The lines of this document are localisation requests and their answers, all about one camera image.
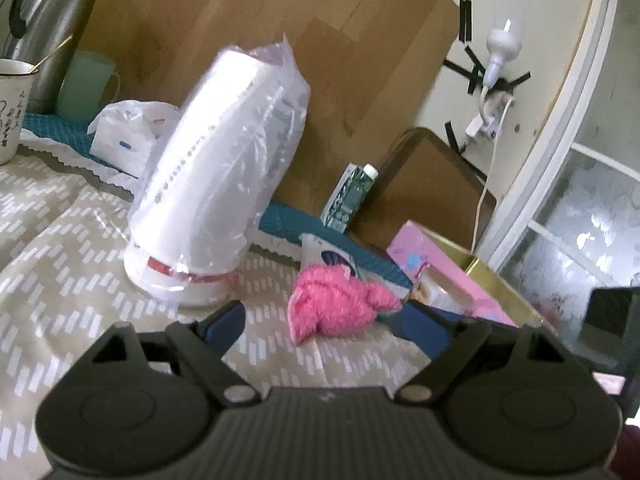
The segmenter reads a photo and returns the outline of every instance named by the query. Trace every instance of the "wooden board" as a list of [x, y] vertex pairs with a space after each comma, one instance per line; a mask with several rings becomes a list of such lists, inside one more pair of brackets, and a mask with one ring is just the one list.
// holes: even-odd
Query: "wooden board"
[[457, 29], [451, 0], [97, 0], [81, 48], [117, 63], [120, 98], [180, 105], [220, 48], [285, 34], [312, 95], [276, 197], [318, 214], [349, 162], [380, 165], [411, 126]]

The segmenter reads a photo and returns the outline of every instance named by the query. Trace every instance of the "plastic bag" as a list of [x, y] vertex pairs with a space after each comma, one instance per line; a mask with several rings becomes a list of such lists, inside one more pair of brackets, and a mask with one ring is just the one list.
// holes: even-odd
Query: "plastic bag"
[[223, 299], [302, 136], [309, 86], [289, 44], [220, 51], [147, 163], [129, 277], [161, 300]]
[[162, 102], [120, 101], [106, 105], [89, 124], [93, 156], [135, 177], [143, 175], [156, 139], [178, 122], [177, 107]]

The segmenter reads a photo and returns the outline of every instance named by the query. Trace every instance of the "power cord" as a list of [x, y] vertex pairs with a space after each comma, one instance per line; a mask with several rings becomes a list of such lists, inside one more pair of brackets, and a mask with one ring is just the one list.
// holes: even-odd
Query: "power cord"
[[[482, 120], [484, 121], [485, 124], [489, 123], [489, 121], [484, 116], [484, 99], [486, 98], [487, 93], [488, 93], [488, 88], [485, 86], [482, 89], [482, 94], [480, 95], [480, 115], [482, 116]], [[492, 154], [491, 154], [491, 163], [489, 164], [489, 171], [487, 171], [486, 180], [484, 181], [484, 187], [482, 188], [480, 200], [478, 201], [478, 207], [476, 207], [476, 223], [474, 224], [474, 236], [471, 241], [472, 254], [475, 253], [476, 251], [476, 241], [478, 238], [478, 224], [480, 223], [480, 209], [482, 208], [482, 202], [484, 202], [487, 185], [489, 184], [489, 179], [491, 178], [491, 170], [494, 168], [494, 159], [495, 159], [495, 152], [497, 151], [497, 148], [498, 148], [498, 140], [502, 136], [502, 126], [504, 124], [505, 118], [507, 117], [507, 112], [509, 111], [509, 108], [513, 104], [513, 101], [514, 101], [513, 96], [511, 96], [509, 97], [507, 104], [504, 105], [504, 111], [502, 112], [502, 117], [500, 118], [500, 122], [498, 123], [498, 128], [495, 131], [494, 150], [492, 151]]]
[[483, 86], [482, 92], [480, 92], [480, 117], [482, 117], [482, 122], [484, 126], [489, 124], [489, 118], [486, 116], [486, 111], [484, 110], [484, 104], [486, 102], [486, 96], [489, 93], [489, 87]]

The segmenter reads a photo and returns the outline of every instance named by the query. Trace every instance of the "thermos handle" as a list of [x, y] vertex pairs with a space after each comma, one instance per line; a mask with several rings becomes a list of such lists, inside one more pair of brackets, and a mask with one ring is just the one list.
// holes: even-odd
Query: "thermos handle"
[[20, 16], [24, 0], [13, 0], [9, 10], [9, 30], [11, 35], [20, 40], [27, 33], [27, 22]]

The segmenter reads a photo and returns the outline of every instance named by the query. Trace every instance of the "black object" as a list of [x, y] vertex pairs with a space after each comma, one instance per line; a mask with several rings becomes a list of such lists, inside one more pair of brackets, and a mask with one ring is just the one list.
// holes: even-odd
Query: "black object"
[[510, 83], [507, 83], [507, 92], [513, 94], [513, 91], [517, 86], [520, 86], [522, 83], [528, 81], [529, 79], [531, 79], [531, 72], [527, 72], [526, 74], [521, 75], [519, 78], [514, 79]]
[[466, 89], [466, 93], [469, 95], [473, 95], [476, 91], [476, 87], [478, 86], [478, 78], [480, 75], [480, 69], [475, 66], [474, 71], [471, 73], [471, 77], [469, 78], [469, 86]]
[[486, 71], [486, 69], [484, 68], [484, 65], [482, 63], [480, 63], [480, 60], [478, 59], [478, 56], [476, 56], [476, 54], [471, 49], [471, 47], [467, 45], [465, 47], [465, 52], [469, 56], [471, 61], [474, 62], [474, 67], [476, 67], [484, 75], [484, 72]]
[[472, 35], [472, 25], [471, 25], [471, 0], [466, 1], [466, 25], [465, 25], [465, 40], [467, 42], [471, 41], [473, 38]]
[[466, 158], [463, 157], [462, 160], [464, 160], [465, 164], [468, 165], [469, 168], [471, 168], [471, 170], [482, 180], [482, 182], [486, 182], [488, 177], [484, 171], [478, 168], [475, 164], [466, 160]]
[[640, 287], [593, 289], [578, 342], [590, 349], [594, 371], [626, 378], [618, 403], [623, 418], [636, 416], [640, 408]]
[[404, 305], [437, 358], [395, 399], [273, 388], [261, 401], [220, 361], [244, 329], [237, 301], [162, 333], [116, 323], [38, 409], [47, 480], [611, 479], [620, 414], [584, 366], [546, 329], [442, 314]]
[[471, 41], [471, 0], [460, 0], [460, 30], [458, 40], [461, 43]]
[[471, 79], [472, 73], [469, 72], [466, 68], [462, 68], [460, 65], [454, 63], [449, 59], [445, 59], [442, 64], [453, 72], [459, 73], [462, 77], [466, 77], [467, 79]]
[[458, 41], [465, 43], [466, 38], [466, 0], [460, 0], [460, 28], [458, 29]]
[[27, 32], [27, 22], [20, 16], [24, 0], [12, 0], [9, 10], [9, 30], [14, 38], [20, 40]]
[[453, 133], [453, 127], [451, 126], [451, 121], [444, 124], [444, 129], [447, 133], [447, 140], [449, 141], [449, 147], [456, 153], [457, 155], [461, 155], [460, 147], [458, 145], [458, 140], [456, 139], [456, 135]]

